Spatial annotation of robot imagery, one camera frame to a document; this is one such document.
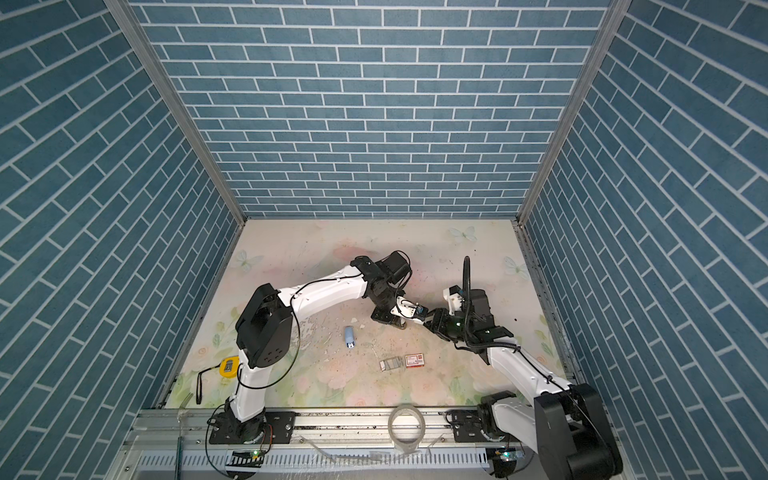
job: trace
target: wire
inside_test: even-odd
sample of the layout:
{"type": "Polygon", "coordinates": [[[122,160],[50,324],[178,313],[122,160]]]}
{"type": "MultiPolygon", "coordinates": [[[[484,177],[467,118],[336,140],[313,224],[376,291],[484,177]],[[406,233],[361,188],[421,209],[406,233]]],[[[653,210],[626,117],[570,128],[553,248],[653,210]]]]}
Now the wire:
{"type": "Polygon", "coordinates": [[[266,455],[272,450],[272,437],[275,434],[275,432],[272,430],[272,424],[267,423],[266,425],[270,427],[270,445],[266,448],[266,451],[264,451],[264,439],[266,438],[266,429],[264,429],[264,436],[261,437],[261,445],[259,445],[259,452],[261,452],[262,455],[266,455]]]}
{"type": "Polygon", "coordinates": [[[574,399],[574,398],[573,398],[572,396],[570,396],[570,395],[568,396],[568,398],[569,398],[569,399],[571,399],[571,401],[574,403],[574,405],[576,406],[576,408],[578,409],[578,411],[579,411],[579,412],[581,412],[581,417],[582,417],[583,419],[587,420],[587,422],[589,422],[589,424],[590,424],[590,425],[592,425],[592,429],[594,430],[594,432],[595,432],[595,433],[597,433],[597,434],[598,434],[598,438],[600,439],[600,441],[601,441],[601,442],[603,442],[603,445],[604,445],[604,446],[605,446],[605,448],[608,450],[608,454],[609,454],[608,456],[611,458],[611,474],[613,475],[613,473],[614,473],[614,470],[616,469],[616,462],[615,462],[615,460],[614,460],[614,454],[613,454],[613,452],[612,452],[612,451],[611,451],[611,449],[608,447],[608,443],[607,443],[607,442],[605,441],[605,439],[603,438],[603,435],[600,433],[600,430],[598,430],[598,428],[597,428],[596,426],[594,426],[594,423],[592,423],[592,419],[590,419],[590,418],[589,418],[589,416],[587,416],[587,413],[586,413],[586,412],[584,412],[584,410],[582,410],[582,409],[581,409],[581,407],[578,405],[578,402],[576,401],[576,399],[574,399]]]}
{"type": "Polygon", "coordinates": [[[449,424],[451,427],[454,427],[454,425],[461,425],[460,422],[456,422],[455,420],[448,420],[448,412],[442,414],[442,418],[445,419],[445,423],[449,424]]]}
{"type": "Polygon", "coordinates": [[[282,374],[282,376],[280,378],[278,378],[274,382],[270,383],[269,385],[265,385],[265,386],[250,386],[250,385],[246,385],[245,383],[243,383],[243,380],[240,378],[240,372],[242,371],[242,364],[241,364],[240,368],[237,369],[237,384],[242,386],[243,388],[249,389],[249,390],[268,389],[271,386],[274,386],[275,384],[277,384],[280,380],[286,378],[286,376],[288,375],[290,370],[293,368],[293,364],[296,363],[296,359],[299,358],[299,351],[301,350],[301,325],[299,324],[299,317],[296,316],[296,310],[293,308],[293,300],[296,298],[296,295],[298,295],[299,292],[301,292],[302,290],[304,290],[305,288],[307,288],[308,286],[310,286],[310,285],[312,285],[314,283],[344,280],[344,279],[348,279],[348,278],[357,278],[358,276],[361,276],[361,275],[362,275],[362,272],[358,273],[357,275],[335,276],[333,278],[320,278],[318,280],[312,280],[311,282],[305,283],[304,285],[302,285],[293,295],[290,296],[290,301],[288,302],[288,306],[290,306],[291,315],[293,315],[293,319],[296,320],[296,331],[297,331],[298,336],[299,336],[299,345],[296,347],[296,355],[293,356],[293,360],[291,360],[291,363],[288,366],[288,370],[286,370],[285,373],[282,374]]]}
{"type": "Polygon", "coordinates": [[[209,370],[217,368],[219,365],[214,365],[197,373],[197,385],[194,390],[194,401],[196,404],[200,405],[203,402],[203,374],[209,370]]]}
{"type": "Polygon", "coordinates": [[[560,390],[562,390],[563,392],[565,392],[565,389],[564,389],[563,387],[559,386],[559,385],[558,385],[558,383],[557,383],[557,382],[555,382],[555,381],[552,379],[552,375],[545,375],[545,374],[544,374],[544,373],[543,373],[541,370],[539,370],[539,369],[536,367],[536,365],[534,365],[534,364],[533,364],[533,362],[532,362],[530,359],[528,359],[528,357],[527,357],[527,356],[523,355],[523,351],[522,351],[522,348],[521,348],[520,346],[518,346],[518,348],[517,348],[517,353],[519,353],[519,354],[520,354],[520,356],[521,356],[521,357],[523,357],[523,358],[525,359],[525,361],[526,361],[526,362],[528,362],[528,364],[529,364],[531,367],[533,367],[533,369],[534,369],[534,370],[536,370],[536,371],[538,372],[538,374],[539,374],[539,375],[541,375],[541,376],[543,376],[544,378],[546,378],[546,379],[547,379],[547,383],[551,383],[552,385],[554,385],[554,386],[558,387],[560,390]]]}
{"type": "Polygon", "coordinates": [[[466,350],[467,352],[475,353],[475,351],[473,349],[467,348],[465,346],[458,346],[458,345],[456,345],[456,342],[453,342],[453,348],[455,348],[457,350],[466,350]]]}
{"type": "Polygon", "coordinates": [[[216,407],[216,408],[214,409],[214,412],[210,414],[210,418],[209,418],[209,419],[208,419],[208,421],[206,422],[206,426],[205,426],[205,459],[208,461],[208,463],[210,464],[211,468],[213,468],[214,470],[216,470],[216,471],[217,471],[217,472],[219,472],[221,475],[223,475],[223,476],[225,476],[225,477],[227,477],[227,478],[232,478],[232,477],[230,477],[229,475],[227,475],[226,473],[224,473],[224,472],[222,472],[221,470],[219,470],[218,468],[216,468],[216,466],[214,465],[214,463],[213,463],[213,462],[210,460],[210,456],[208,455],[208,430],[210,429],[210,421],[214,419],[214,415],[216,415],[216,411],[217,411],[218,409],[220,409],[221,407],[223,407],[224,405],[226,405],[226,404],[222,403],[221,405],[219,405],[218,407],[216,407]]]}

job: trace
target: clear tape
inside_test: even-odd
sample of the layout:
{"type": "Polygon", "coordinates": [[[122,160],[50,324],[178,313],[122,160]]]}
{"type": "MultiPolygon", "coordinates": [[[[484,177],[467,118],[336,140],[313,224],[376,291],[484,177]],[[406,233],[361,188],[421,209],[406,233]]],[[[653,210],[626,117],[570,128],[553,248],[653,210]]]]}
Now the clear tape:
{"type": "Polygon", "coordinates": [[[396,409],[392,410],[392,413],[389,414],[389,421],[387,422],[387,431],[389,432],[389,438],[392,440],[392,443],[395,444],[395,448],[397,448],[400,452],[403,452],[405,454],[415,452],[416,449],[419,447],[419,444],[424,439],[424,434],[426,433],[426,430],[427,430],[427,426],[426,426],[426,423],[424,422],[424,416],[419,411],[419,409],[417,409],[413,405],[401,405],[396,409]],[[402,440],[397,439],[392,429],[392,423],[395,421],[397,417],[403,414],[412,415],[417,420],[419,420],[419,429],[421,431],[419,432],[419,436],[416,438],[416,440],[413,440],[412,442],[404,442],[402,440]]]}

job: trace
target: blue brick wallpaper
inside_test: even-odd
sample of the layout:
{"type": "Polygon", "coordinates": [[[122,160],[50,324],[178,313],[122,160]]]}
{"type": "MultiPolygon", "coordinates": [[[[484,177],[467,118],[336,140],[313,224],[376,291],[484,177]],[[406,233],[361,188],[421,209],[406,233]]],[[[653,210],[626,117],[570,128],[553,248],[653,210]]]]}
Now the blue brick wallpaper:
{"type": "Polygon", "coordinates": [[[0,478],[91,478],[236,227],[101,0],[0,11],[0,478]]]}
{"type": "Polygon", "coordinates": [[[608,0],[132,2],[250,217],[513,217],[608,0]]]}
{"type": "Polygon", "coordinates": [[[528,228],[638,478],[768,478],[768,4],[634,0],[528,228]]]}

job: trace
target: metal mounting plate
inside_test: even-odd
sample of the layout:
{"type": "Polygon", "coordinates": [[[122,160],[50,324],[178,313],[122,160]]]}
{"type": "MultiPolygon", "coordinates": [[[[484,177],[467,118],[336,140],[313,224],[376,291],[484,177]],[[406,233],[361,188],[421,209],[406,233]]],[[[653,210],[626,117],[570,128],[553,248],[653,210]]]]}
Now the metal mounting plate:
{"type": "Polygon", "coordinates": [[[272,426],[272,443],[290,443],[291,435],[293,435],[293,424],[296,422],[296,413],[290,410],[282,412],[267,411],[265,415],[266,423],[272,426]]]}
{"type": "Polygon", "coordinates": [[[453,440],[456,443],[487,442],[482,434],[478,411],[455,409],[445,413],[451,421],[453,440]]]}

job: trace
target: red and white box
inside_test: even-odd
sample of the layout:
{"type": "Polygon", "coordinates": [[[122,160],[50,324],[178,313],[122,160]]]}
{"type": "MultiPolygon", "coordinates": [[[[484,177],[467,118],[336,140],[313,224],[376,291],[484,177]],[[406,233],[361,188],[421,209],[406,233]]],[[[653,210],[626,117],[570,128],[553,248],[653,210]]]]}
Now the red and white box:
{"type": "Polygon", "coordinates": [[[406,355],[406,368],[412,369],[417,366],[424,366],[424,354],[414,353],[413,355],[406,355]]]}

